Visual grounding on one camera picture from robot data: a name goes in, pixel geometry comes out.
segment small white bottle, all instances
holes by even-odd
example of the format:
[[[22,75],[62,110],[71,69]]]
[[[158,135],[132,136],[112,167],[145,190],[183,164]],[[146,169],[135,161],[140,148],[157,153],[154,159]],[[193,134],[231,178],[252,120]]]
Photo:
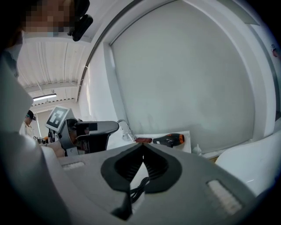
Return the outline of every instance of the small white bottle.
[[[199,145],[197,144],[197,146],[192,149],[191,153],[201,156],[202,150],[201,150],[201,148],[199,148]]]

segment white shirt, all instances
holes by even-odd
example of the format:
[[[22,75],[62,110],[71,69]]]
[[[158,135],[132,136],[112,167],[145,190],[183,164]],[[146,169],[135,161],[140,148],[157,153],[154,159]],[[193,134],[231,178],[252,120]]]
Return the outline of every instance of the white shirt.
[[[34,137],[33,129],[31,125],[27,125],[25,122],[22,123],[21,129],[19,130],[20,135],[28,135]]]

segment black cable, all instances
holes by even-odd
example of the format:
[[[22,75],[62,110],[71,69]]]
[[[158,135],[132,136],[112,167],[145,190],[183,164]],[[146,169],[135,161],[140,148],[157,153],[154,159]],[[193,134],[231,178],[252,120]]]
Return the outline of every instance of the black cable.
[[[135,203],[139,199],[142,192],[144,192],[145,185],[147,184],[147,182],[149,182],[149,180],[149,177],[143,178],[140,185],[130,191],[132,203]]]

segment cap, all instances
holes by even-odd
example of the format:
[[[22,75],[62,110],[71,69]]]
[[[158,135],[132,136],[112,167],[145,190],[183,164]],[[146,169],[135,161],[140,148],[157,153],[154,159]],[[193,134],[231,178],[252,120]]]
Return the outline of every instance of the cap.
[[[27,115],[30,117],[32,120],[36,120],[36,117],[34,116],[33,112],[31,110],[28,110]]]

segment fluorescent light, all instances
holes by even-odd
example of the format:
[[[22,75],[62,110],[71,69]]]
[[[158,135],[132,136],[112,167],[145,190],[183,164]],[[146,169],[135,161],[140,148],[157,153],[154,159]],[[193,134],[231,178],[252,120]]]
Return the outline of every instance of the fluorescent light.
[[[39,100],[42,100],[42,99],[53,98],[53,97],[56,97],[56,96],[57,96],[57,94],[47,94],[47,95],[44,95],[44,96],[39,96],[39,97],[33,98],[33,100],[39,101]]]

